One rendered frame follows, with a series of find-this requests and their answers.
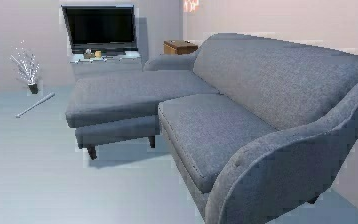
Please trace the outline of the pale grey television stand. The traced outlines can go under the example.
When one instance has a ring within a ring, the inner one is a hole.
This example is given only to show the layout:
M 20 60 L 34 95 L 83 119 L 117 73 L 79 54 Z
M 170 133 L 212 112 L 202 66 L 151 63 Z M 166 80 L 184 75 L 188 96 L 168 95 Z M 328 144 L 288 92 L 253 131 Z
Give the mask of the pale grey television stand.
M 82 54 L 74 54 L 70 59 L 75 80 L 108 73 L 141 70 L 143 60 L 137 51 L 125 51 L 123 54 L 101 58 L 85 59 Z

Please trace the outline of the black television set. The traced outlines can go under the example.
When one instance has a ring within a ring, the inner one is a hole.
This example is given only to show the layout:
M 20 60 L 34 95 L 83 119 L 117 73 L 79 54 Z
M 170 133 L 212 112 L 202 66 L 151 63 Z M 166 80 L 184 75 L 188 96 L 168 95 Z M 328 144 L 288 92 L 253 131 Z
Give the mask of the black television set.
M 133 5 L 62 5 L 61 9 L 74 54 L 87 49 L 111 55 L 138 50 Z

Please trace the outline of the grey sectional sofa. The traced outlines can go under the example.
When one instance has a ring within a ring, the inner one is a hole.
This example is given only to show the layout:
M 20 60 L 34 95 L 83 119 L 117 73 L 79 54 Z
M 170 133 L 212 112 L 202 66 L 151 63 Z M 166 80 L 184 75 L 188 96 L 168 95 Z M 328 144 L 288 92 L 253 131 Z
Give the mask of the grey sectional sofa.
M 165 137 L 205 224 L 267 224 L 314 203 L 358 138 L 358 55 L 237 33 L 140 71 L 80 79 L 81 148 Z

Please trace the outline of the brown wooden side table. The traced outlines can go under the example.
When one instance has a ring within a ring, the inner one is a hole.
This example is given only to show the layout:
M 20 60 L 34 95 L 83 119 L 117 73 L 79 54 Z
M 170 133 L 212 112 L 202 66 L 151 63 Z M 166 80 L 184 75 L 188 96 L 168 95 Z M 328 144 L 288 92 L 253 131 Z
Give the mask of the brown wooden side table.
M 198 49 L 198 46 L 185 40 L 166 40 L 163 42 L 164 53 L 169 55 L 190 54 Z

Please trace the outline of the grey baseball bat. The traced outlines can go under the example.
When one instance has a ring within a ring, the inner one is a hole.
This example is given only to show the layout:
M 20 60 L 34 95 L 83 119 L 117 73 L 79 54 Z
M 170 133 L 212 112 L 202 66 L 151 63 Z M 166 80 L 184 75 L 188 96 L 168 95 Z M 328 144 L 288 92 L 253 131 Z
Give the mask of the grey baseball bat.
M 47 96 L 43 97 L 41 100 L 37 101 L 35 104 L 33 104 L 32 106 L 30 106 L 29 108 L 25 109 L 23 112 L 18 113 L 15 115 L 15 118 L 21 118 L 24 114 L 26 114 L 27 112 L 31 111 L 32 109 L 34 109 L 35 107 L 45 103 L 46 101 L 48 101 L 49 99 L 51 99 L 52 97 L 54 97 L 56 94 L 55 92 L 49 93 Z

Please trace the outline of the white twig plant in pot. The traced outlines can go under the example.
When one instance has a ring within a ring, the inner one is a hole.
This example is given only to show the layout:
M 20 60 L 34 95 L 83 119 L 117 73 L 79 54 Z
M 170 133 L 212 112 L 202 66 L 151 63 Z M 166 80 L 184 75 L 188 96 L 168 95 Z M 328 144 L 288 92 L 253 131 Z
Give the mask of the white twig plant in pot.
M 26 46 L 25 41 L 20 42 L 20 46 L 15 48 L 15 52 L 10 55 L 10 60 L 17 66 L 17 73 L 20 80 L 29 88 L 32 94 L 39 92 L 39 70 L 40 63 L 36 59 L 36 55 L 32 53 Z

